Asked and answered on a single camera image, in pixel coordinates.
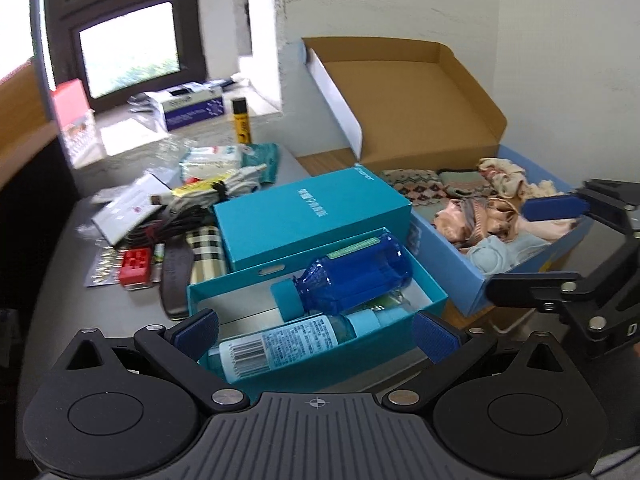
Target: green label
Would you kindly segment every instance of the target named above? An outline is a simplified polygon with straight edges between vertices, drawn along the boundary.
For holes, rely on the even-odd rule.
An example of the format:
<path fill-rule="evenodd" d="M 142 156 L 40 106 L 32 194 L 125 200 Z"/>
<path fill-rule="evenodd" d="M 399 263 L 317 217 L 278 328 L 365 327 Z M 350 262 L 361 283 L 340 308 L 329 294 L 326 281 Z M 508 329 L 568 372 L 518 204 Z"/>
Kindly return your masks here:
<path fill-rule="evenodd" d="M 334 251 L 333 253 L 327 254 L 327 257 L 335 260 L 336 258 L 340 258 L 340 256 L 345 256 L 347 254 L 354 253 L 355 251 L 359 251 L 360 249 L 365 249 L 367 247 L 371 247 L 372 245 L 379 244 L 380 238 L 369 238 L 369 240 L 363 240 L 358 242 L 357 244 L 350 245 L 349 247 L 345 247 L 344 249 L 339 249 Z"/>

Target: clear plastic bottle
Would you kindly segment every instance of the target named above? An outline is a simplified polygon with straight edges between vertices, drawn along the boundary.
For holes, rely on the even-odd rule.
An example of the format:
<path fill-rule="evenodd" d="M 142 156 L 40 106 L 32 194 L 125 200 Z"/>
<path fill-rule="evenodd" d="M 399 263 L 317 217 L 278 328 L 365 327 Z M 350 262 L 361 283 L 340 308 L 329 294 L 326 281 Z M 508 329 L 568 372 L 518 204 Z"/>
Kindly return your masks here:
<path fill-rule="evenodd" d="M 271 293 L 285 322 L 305 312 L 337 316 L 407 286 L 412 276 L 407 249 L 385 234 L 318 258 L 299 278 L 271 285 Z"/>
<path fill-rule="evenodd" d="M 410 316 L 415 309 L 399 290 L 346 316 L 311 316 L 223 341 L 208 355 L 209 369 L 228 383 L 277 370 Z"/>

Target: window frame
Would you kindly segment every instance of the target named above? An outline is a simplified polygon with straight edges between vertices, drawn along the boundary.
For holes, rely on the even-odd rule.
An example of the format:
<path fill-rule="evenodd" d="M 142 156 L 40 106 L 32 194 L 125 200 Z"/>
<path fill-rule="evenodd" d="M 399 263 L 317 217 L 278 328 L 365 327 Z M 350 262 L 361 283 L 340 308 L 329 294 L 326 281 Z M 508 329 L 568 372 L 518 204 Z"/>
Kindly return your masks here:
<path fill-rule="evenodd" d="M 56 84 L 80 79 L 96 112 L 122 105 L 133 94 L 155 91 L 189 81 L 204 81 L 207 67 L 200 35 L 198 0 L 45 0 L 49 49 Z M 128 12 L 170 2 L 180 72 L 156 77 L 93 98 L 89 92 L 80 32 Z"/>

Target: window sill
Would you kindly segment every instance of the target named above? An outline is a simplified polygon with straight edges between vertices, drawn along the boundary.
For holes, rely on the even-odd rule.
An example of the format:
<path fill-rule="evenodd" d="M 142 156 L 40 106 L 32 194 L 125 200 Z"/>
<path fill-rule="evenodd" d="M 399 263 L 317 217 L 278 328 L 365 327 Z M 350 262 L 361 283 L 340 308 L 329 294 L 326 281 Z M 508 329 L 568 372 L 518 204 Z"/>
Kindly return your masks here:
<path fill-rule="evenodd" d="M 192 133 L 200 134 L 207 130 L 217 129 L 233 121 L 231 99 L 244 97 L 249 105 L 250 117 L 266 116 L 278 113 L 278 110 L 265 101 L 249 86 L 230 90 L 224 94 L 226 114 L 207 121 L 191 124 L 174 130 L 172 134 L 190 137 Z M 102 160 L 121 155 L 141 146 L 148 148 L 150 144 L 159 142 L 169 136 L 160 128 L 151 113 L 131 113 L 129 107 L 121 106 L 108 112 L 97 114 L 95 125 L 98 141 L 87 149 L 85 154 L 75 161 L 76 170 L 87 168 Z"/>

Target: silver bolt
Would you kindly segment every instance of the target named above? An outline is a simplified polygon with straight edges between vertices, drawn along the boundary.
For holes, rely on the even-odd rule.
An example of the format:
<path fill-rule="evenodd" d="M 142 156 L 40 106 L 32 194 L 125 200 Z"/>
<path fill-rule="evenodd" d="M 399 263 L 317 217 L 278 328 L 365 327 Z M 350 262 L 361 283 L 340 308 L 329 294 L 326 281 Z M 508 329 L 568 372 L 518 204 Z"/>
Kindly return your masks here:
<path fill-rule="evenodd" d="M 575 282 L 564 282 L 560 287 L 560 290 L 563 292 L 573 292 L 576 289 L 577 285 Z"/>
<path fill-rule="evenodd" d="M 242 402 L 242 399 L 244 399 L 242 392 L 233 388 L 223 388 L 222 390 L 214 392 L 211 396 L 213 402 L 221 404 L 222 406 L 232 406 L 233 404 Z"/>
<path fill-rule="evenodd" d="M 589 328 L 599 332 L 607 325 L 607 320 L 602 316 L 594 316 L 589 320 Z"/>
<path fill-rule="evenodd" d="M 395 390 L 389 394 L 389 402 L 398 406 L 411 406 L 420 400 L 420 396 L 411 390 Z"/>

